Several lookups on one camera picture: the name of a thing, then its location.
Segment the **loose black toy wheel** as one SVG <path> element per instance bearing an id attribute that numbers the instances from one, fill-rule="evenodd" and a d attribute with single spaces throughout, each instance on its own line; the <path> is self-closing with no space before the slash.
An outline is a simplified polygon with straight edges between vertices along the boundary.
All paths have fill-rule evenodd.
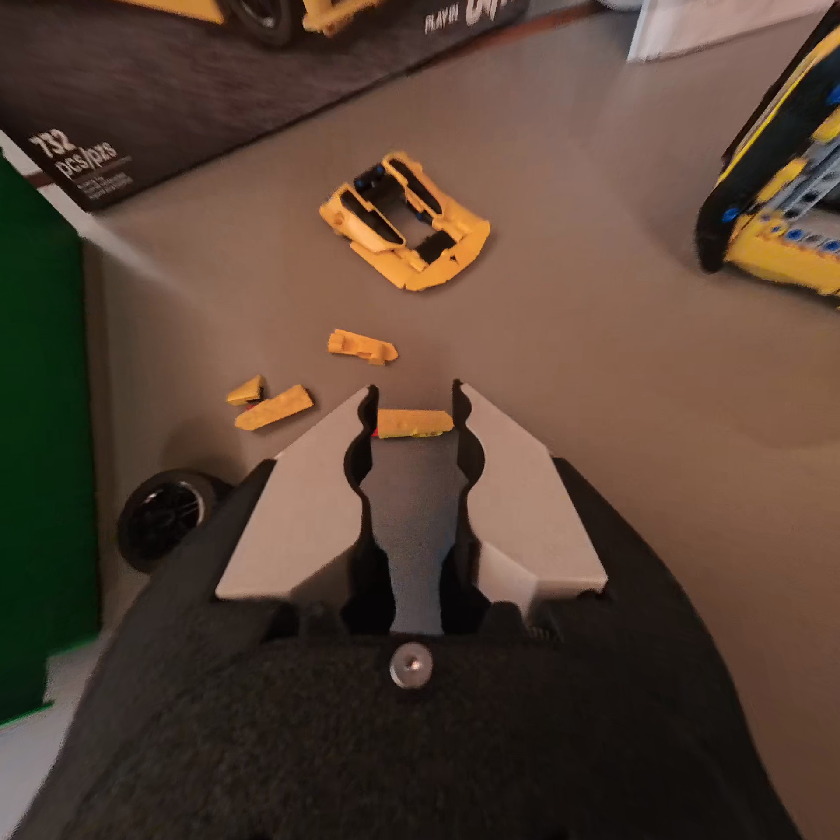
<path id="1" fill-rule="evenodd" d="M 223 479 L 193 469 L 169 469 L 137 486 L 117 520 L 117 545 L 125 562 L 152 574 L 233 491 Z"/>

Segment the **yellow wedge brick piece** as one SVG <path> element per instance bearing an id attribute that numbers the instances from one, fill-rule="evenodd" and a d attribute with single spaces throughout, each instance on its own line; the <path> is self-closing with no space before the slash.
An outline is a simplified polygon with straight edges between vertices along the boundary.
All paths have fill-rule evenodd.
<path id="1" fill-rule="evenodd" d="M 373 438 L 430 438 L 451 432 L 452 416 L 442 410 L 381 408 L 377 412 Z"/>
<path id="2" fill-rule="evenodd" d="M 328 352 L 353 356 L 375 366 L 385 366 L 399 358 L 392 343 L 343 329 L 335 329 L 330 333 Z"/>
<path id="3" fill-rule="evenodd" d="M 305 412 L 313 406 L 314 402 L 308 391 L 300 384 L 294 385 L 277 396 L 248 403 L 245 410 L 237 415 L 234 426 L 243 431 L 254 432 Z"/>

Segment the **green plastic bin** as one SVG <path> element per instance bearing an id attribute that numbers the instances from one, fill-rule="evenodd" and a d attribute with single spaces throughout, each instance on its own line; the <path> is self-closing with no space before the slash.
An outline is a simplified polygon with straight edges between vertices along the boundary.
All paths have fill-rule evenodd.
<path id="1" fill-rule="evenodd" d="M 1 163 L 1 722 L 50 705 L 47 660 L 100 628 L 77 231 Z"/>

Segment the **toy car set box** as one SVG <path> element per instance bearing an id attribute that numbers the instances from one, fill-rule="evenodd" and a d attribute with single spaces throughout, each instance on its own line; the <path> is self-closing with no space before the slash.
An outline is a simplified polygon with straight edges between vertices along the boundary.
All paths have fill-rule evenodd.
<path id="1" fill-rule="evenodd" d="M 2 132 L 109 207 L 439 55 L 599 2 L 2 2 Z"/>

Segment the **yellow toy brick car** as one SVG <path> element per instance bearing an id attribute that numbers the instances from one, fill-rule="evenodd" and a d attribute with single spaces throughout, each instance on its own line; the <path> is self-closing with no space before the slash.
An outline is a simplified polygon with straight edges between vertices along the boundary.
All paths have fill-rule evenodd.
<path id="1" fill-rule="evenodd" d="M 722 158 L 700 268 L 839 296 L 839 10 L 829 7 Z"/>

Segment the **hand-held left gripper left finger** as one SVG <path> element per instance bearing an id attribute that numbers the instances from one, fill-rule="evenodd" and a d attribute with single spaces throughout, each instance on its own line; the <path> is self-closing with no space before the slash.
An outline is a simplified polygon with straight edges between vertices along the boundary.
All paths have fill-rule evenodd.
<path id="1" fill-rule="evenodd" d="M 370 525 L 351 456 L 370 443 L 378 395 L 375 385 L 360 389 L 274 457 L 217 599 L 344 607 L 351 559 Z"/>

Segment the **yellow brick hood panel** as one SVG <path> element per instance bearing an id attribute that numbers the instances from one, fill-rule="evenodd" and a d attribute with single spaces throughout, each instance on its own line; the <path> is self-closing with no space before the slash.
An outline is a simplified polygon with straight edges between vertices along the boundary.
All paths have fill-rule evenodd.
<path id="1" fill-rule="evenodd" d="M 393 151 L 339 186 L 319 215 L 397 289 L 425 291 L 470 266 L 490 222 L 459 204 L 404 151 Z"/>

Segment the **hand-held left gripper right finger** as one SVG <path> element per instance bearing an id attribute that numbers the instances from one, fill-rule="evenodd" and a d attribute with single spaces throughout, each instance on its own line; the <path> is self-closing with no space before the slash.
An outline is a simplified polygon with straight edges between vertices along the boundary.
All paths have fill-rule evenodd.
<path id="1" fill-rule="evenodd" d="M 601 594 L 606 569 L 550 450 L 475 387 L 453 383 L 458 498 L 453 597 L 465 623 L 507 602 L 529 619 L 543 603 Z"/>

